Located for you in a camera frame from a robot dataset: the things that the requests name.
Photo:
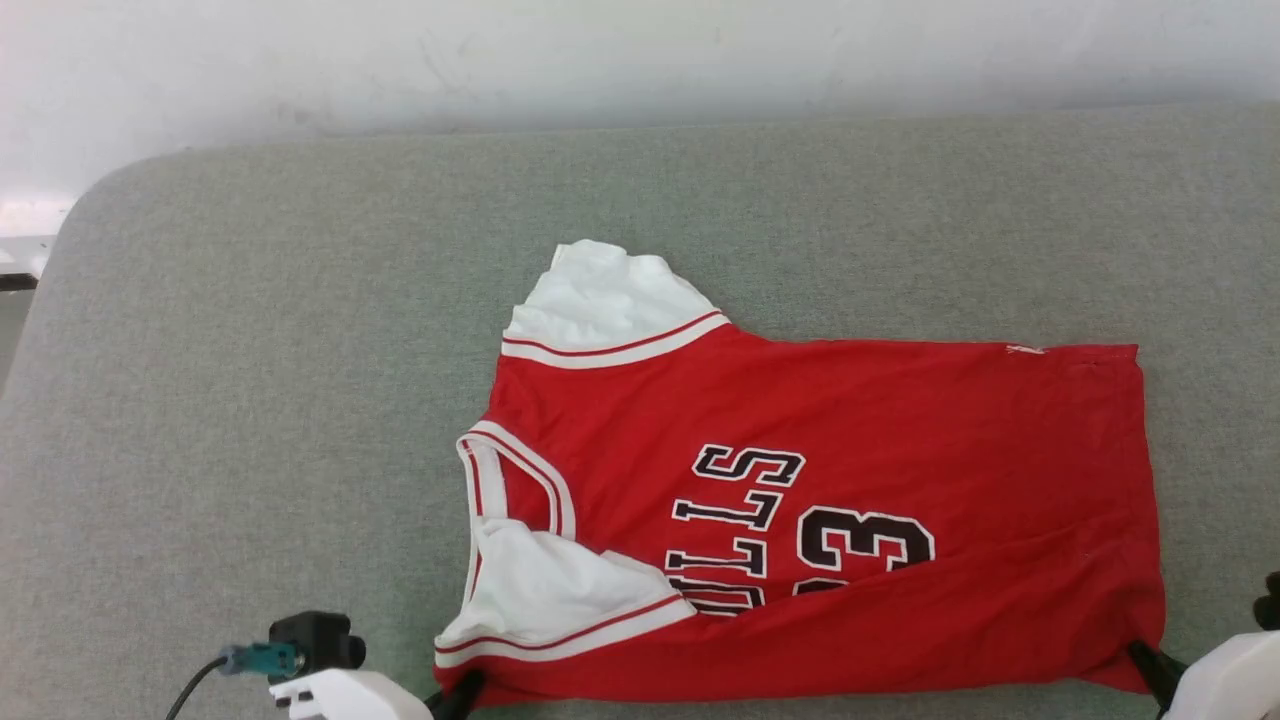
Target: gray cushion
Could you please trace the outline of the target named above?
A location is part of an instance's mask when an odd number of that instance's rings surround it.
[[[1280,569],[1277,159],[1280,108],[1204,106],[133,165],[68,219],[0,401],[0,716],[160,717],[221,644],[306,607],[351,614],[370,667],[430,692],[466,566],[452,443],[485,405],[511,305],[580,237],[664,255],[777,338],[1140,343],[1166,647],[1196,657],[1251,629]],[[1153,708],[1068,682],[536,714]],[[182,717],[283,715],[237,678]]]
[[[13,351],[18,347],[18,334],[33,296],[31,291],[0,292],[0,395],[4,395],[4,380],[9,377]]]

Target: number 3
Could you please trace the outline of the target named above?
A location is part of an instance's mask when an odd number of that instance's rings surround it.
[[[844,542],[833,544],[833,536]],[[896,552],[882,548],[886,542]],[[883,557],[886,570],[899,570],[933,560],[933,536],[911,518],[814,505],[800,516],[796,551],[805,565],[822,570],[840,570],[846,552]]]

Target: white armhole trim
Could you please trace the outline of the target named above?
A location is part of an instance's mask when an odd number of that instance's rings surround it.
[[[556,249],[529,299],[511,314],[502,354],[566,369],[655,357],[728,324],[655,255],[580,240]]]
[[[577,533],[577,515],[564,477],[520,438],[497,423],[480,420],[458,438],[457,450],[467,477],[467,511],[472,520],[507,516],[507,484],[498,460],[500,455],[529,474],[547,492],[547,506],[550,509],[547,527],[550,532],[573,539]],[[462,591],[463,603],[475,592],[480,564],[480,552],[472,538],[467,583]]]
[[[475,593],[435,638],[435,664],[480,656],[545,662],[622,642],[698,614],[662,570],[509,519],[479,518],[485,561]]]

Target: white plastic mount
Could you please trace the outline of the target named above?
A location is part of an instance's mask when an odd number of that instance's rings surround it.
[[[321,670],[270,689],[289,720],[431,720],[426,703],[381,673]]]
[[[1280,632],[1235,635],[1193,662],[1164,720],[1263,717],[1280,720]]]

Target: white wall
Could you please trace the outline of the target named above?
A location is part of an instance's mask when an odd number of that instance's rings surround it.
[[[238,142],[1260,97],[1280,0],[3,0],[0,202]]]

